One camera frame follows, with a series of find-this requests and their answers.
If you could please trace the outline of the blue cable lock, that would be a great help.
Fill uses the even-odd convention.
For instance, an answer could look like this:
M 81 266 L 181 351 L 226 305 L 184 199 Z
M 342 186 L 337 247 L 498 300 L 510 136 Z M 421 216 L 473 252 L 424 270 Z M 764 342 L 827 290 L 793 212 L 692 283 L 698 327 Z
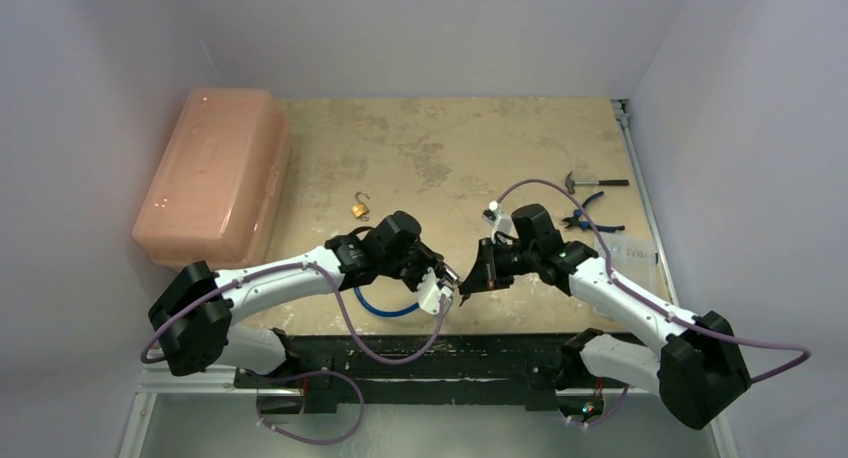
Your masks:
M 458 284 L 460 283 L 460 277 L 452 268 L 451 268 L 451 280 L 454 283 L 454 291 L 455 291 Z M 385 308 L 374 306 L 366 298 L 366 296 L 363 294 L 362 289 L 360 287 L 354 288 L 354 294 L 355 294 L 355 297 L 357 298 L 358 302 L 360 303 L 360 305 L 366 311 L 368 311 L 369 313 L 371 313 L 375 316 L 381 317 L 381 318 L 400 318 L 400 317 L 409 315 L 409 314 L 416 312 L 416 311 L 423 312 L 418 306 L 416 296 L 415 296 L 415 292 L 413 292 L 413 294 L 415 296 L 414 302 L 412 302 L 411 304 L 409 304 L 405 307 L 397 308 L 397 309 L 385 309 Z

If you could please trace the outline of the brass padlock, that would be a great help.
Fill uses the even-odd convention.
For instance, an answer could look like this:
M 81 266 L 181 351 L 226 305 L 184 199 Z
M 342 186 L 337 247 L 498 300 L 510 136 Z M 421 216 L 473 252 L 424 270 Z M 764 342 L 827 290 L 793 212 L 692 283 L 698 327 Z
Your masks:
M 366 203 L 370 196 L 363 192 L 357 191 L 354 194 L 355 204 L 351 207 L 353 217 L 361 222 L 367 222 L 370 219 L 370 209 Z

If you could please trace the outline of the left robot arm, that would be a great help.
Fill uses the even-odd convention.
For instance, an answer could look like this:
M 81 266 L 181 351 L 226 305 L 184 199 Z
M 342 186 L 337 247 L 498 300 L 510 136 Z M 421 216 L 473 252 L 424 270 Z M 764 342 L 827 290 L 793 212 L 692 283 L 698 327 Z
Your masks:
M 297 377 L 298 360 L 281 331 L 241 326 L 261 311 L 318 295 L 398 280 L 414 294 L 418 308 L 439 322 L 460 281 L 444 257 L 425 245 L 421 225 L 396 211 L 374 226 L 336 235 L 293 258 L 247 268 L 214 271 L 205 261 L 183 267 L 148 311 L 154 329 L 145 364 L 164 362 L 181 377 L 221 364 L 259 373 L 272 386 Z

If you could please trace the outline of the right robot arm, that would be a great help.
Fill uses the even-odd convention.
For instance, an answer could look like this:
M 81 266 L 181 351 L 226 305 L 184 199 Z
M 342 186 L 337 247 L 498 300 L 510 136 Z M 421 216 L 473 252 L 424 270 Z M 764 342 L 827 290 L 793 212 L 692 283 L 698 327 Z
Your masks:
M 492 234 L 459 287 L 463 298 L 511 287 L 535 274 L 545 284 L 591 305 L 637 338 L 628 343 L 588 329 L 563 347 L 560 382 L 584 385 L 611 378 L 657 396 L 682 424 L 702 429 L 753 380 L 733 342 L 729 322 L 699 316 L 646 291 L 580 241 L 566 241 L 540 204 L 506 214 L 493 201 L 482 213 Z

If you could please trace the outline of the pink plastic storage box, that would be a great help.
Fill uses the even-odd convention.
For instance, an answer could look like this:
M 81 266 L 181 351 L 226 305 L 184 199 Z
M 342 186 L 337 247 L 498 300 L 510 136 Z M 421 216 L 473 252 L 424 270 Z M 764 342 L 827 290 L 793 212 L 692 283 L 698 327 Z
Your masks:
M 180 270 L 255 266 L 267 252 L 290 154 L 272 94 L 195 88 L 186 99 L 137 221 L 134 240 Z

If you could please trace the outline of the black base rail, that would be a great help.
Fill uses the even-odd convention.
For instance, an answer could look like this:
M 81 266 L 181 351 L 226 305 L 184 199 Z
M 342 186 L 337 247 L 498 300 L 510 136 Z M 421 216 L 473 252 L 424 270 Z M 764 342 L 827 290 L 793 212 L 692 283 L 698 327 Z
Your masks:
M 586 395 L 596 384 L 577 348 L 599 335 L 580 333 L 442 335 L 412 363 L 386 365 L 342 335 L 289 336 L 287 361 L 267 377 L 236 372 L 238 389 L 304 391 L 308 413 L 340 404 L 519 406 L 556 411 L 561 390 Z

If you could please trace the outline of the small black handled hammer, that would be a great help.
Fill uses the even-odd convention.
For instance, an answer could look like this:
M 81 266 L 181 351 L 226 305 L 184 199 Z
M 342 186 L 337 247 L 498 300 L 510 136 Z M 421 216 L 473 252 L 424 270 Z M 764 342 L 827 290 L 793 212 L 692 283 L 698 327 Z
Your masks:
M 572 172 L 569 172 L 565 178 L 565 187 L 570 193 L 574 193 L 577 187 L 627 187 L 629 185 L 628 179 L 577 180 Z

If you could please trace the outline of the aluminium frame rail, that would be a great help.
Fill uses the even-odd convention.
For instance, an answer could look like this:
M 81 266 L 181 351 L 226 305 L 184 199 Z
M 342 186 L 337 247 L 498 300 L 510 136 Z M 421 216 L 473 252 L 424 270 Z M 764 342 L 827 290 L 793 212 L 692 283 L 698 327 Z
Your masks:
M 631 135 L 631 113 L 628 111 L 628 100 L 612 99 L 611 107 L 615 118 L 619 124 L 622 133 L 622 138 L 628 152 L 636 186 L 638 187 L 641 201 L 644 207 L 648 227 L 650 229 L 652 240 L 657 250 L 659 268 L 663 283 L 665 285 L 665 289 L 668 293 L 668 297 L 670 298 L 671 302 L 675 305 L 678 305 L 679 300 L 673 277 L 670 273 L 666 249 L 662 240 L 662 236 L 660 234 L 658 223 L 656 221 L 653 205 L 650 200 L 650 196 L 647 189 L 647 184 L 643 177 L 642 167 L 639 163 L 639 159 Z M 720 457 L 730 458 L 740 456 L 738 445 L 730 430 L 729 423 L 727 422 L 724 416 L 719 416 L 713 420 L 713 422 L 710 424 L 710 431 L 713 435 L 716 450 Z

